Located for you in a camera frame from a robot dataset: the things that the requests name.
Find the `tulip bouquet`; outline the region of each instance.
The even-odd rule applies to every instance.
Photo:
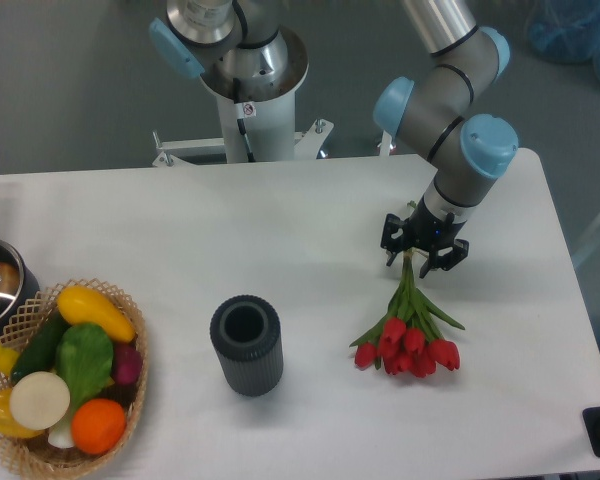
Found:
[[[418,378],[435,373],[437,363],[449,370],[460,368],[458,347],[444,339],[434,317],[452,327],[464,327],[415,286],[411,260],[414,252],[415,249],[404,252],[402,278],[386,315],[350,345],[358,348],[358,368],[365,369],[373,363],[380,369],[384,364],[389,375],[411,372]]]

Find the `red radish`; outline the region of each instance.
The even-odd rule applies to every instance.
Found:
[[[113,350],[111,378],[118,385],[131,385],[142,371],[142,356],[130,345],[117,343]]]

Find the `yellow squash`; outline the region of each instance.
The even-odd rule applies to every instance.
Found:
[[[33,438],[42,434],[44,430],[30,430],[13,419],[9,408],[10,399],[10,388],[0,390],[0,433],[15,438]]]
[[[60,315],[71,325],[95,323],[114,342],[129,343],[136,336],[131,321],[97,290],[81,285],[66,287],[57,302]]]
[[[18,352],[12,348],[3,347],[0,343],[0,372],[8,377],[19,356]]]

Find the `blue joint cap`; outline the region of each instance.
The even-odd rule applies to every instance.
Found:
[[[396,78],[382,92],[373,109],[373,121],[392,138],[396,138],[414,85],[408,78]]]
[[[149,25],[149,36],[160,56],[180,75],[198,78],[204,73],[204,67],[189,49],[157,18]]]
[[[509,42],[507,42],[507,39],[500,35],[495,28],[480,27],[480,31],[489,36],[491,40],[493,40],[493,43],[496,44],[496,49],[498,50],[498,74],[496,75],[495,80],[497,80],[498,77],[502,75],[502,72],[504,72],[504,69],[507,68],[509,60],[511,59]]]
[[[497,180],[518,151],[518,135],[511,125],[491,115],[476,115],[460,131],[460,148],[467,162],[483,177]]]

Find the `cable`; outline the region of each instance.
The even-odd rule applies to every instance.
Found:
[[[240,103],[240,79],[238,78],[234,78],[233,79],[233,103],[234,104],[238,104]],[[244,126],[244,119],[243,118],[238,118],[238,131],[240,132],[240,135],[242,135],[242,139],[244,141],[244,149],[247,152],[247,161],[249,163],[255,163],[256,159],[253,155],[253,151],[251,150],[251,142],[249,142],[249,137],[247,136],[247,129]]]

